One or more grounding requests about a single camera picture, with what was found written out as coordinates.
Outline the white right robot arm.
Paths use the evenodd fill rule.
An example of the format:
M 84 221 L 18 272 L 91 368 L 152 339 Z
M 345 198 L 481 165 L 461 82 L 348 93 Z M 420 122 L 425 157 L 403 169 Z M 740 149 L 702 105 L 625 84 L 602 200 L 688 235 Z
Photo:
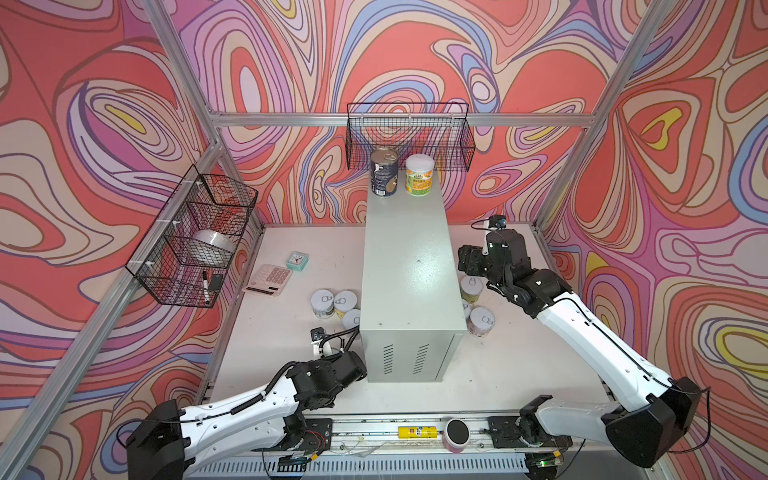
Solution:
M 650 363 L 605 326 L 559 274 L 533 267 L 519 233 L 491 230 L 484 246 L 460 247 L 458 269 L 486 279 L 489 290 L 556 333 L 613 393 L 613 401 L 599 404 L 536 397 L 519 412 L 524 442 L 576 436 L 610 445 L 632 464 L 650 468 L 688 433 L 705 390 Z

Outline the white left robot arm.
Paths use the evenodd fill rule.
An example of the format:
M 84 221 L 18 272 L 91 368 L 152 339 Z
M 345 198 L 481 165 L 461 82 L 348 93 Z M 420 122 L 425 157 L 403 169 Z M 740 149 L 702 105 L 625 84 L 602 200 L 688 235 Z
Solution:
M 317 453 L 326 439 L 306 411 L 331 408 L 367 376 L 355 352 L 289 362 L 264 386 L 213 403 L 156 406 L 125 441 L 130 479 L 184 479 L 202 467 L 253 450 L 300 447 Z

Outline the blue labelled tin can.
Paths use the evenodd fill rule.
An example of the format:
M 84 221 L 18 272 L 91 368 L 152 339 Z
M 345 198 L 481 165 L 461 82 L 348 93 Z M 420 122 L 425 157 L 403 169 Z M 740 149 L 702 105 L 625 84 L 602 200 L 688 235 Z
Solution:
M 396 193 L 399 171 L 399 157 L 389 148 L 377 148 L 370 156 L 370 184 L 372 192 L 380 197 Z

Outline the green orange labelled can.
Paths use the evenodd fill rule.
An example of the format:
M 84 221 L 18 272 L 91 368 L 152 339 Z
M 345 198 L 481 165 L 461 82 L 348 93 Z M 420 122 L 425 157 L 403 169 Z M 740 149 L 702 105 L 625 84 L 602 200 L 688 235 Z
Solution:
M 426 154 L 410 155 L 405 161 L 406 191 L 412 196 L 426 196 L 432 191 L 435 160 Z

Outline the yellow labelled tin can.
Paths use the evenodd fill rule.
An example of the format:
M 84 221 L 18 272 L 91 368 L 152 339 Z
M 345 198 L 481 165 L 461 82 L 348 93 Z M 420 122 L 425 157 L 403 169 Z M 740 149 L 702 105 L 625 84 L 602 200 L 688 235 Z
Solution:
M 330 318 L 335 312 L 335 294 L 327 289 L 315 291 L 310 298 L 310 305 L 318 319 Z

